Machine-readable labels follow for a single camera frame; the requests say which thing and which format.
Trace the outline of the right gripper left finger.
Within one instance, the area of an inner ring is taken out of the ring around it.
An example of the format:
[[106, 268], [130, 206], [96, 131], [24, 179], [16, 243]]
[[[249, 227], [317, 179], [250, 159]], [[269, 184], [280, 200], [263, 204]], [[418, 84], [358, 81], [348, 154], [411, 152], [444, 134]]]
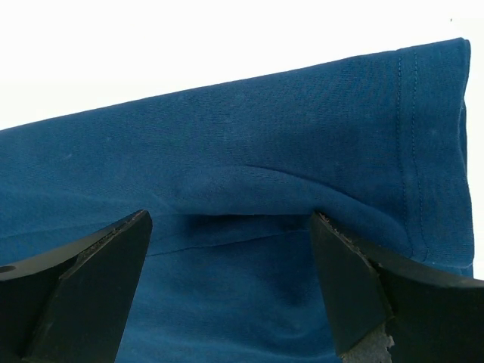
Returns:
[[146, 210], [1, 267], [3, 362], [113, 362], [147, 254]]

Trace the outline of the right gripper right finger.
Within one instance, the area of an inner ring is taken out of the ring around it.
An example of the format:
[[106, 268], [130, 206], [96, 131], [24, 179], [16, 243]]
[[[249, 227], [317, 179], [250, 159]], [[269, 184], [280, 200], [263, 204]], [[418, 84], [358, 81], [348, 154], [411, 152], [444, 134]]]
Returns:
[[344, 362], [481, 362], [483, 282], [357, 237], [321, 213], [310, 238]]

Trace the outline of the blue t-shirt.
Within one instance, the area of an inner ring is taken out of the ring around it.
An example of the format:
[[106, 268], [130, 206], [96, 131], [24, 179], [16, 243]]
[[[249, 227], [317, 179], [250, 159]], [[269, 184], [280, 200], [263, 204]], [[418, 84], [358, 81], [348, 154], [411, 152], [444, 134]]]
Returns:
[[458, 38], [1, 133], [1, 261], [153, 220], [119, 362], [335, 362], [309, 218], [473, 274]]

